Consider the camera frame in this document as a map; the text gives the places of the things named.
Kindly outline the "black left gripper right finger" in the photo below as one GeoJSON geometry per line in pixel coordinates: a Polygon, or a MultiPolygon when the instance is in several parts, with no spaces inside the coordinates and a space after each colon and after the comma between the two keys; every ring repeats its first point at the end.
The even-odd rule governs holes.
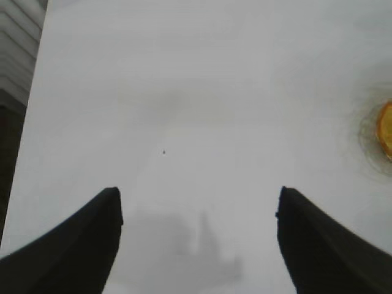
{"type": "Polygon", "coordinates": [[[391,255],[282,187],[277,241],[297,293],[391,293],[391,255]]]}

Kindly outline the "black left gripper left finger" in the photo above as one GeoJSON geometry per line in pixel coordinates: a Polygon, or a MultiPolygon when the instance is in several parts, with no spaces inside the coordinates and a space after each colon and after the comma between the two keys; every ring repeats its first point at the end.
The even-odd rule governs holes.
{"type": "Polygon", "coordinates": [[[122,226],[120,191],[105,188],[55,228],[1,259],[1,293],[102,293],[122,226]]]}

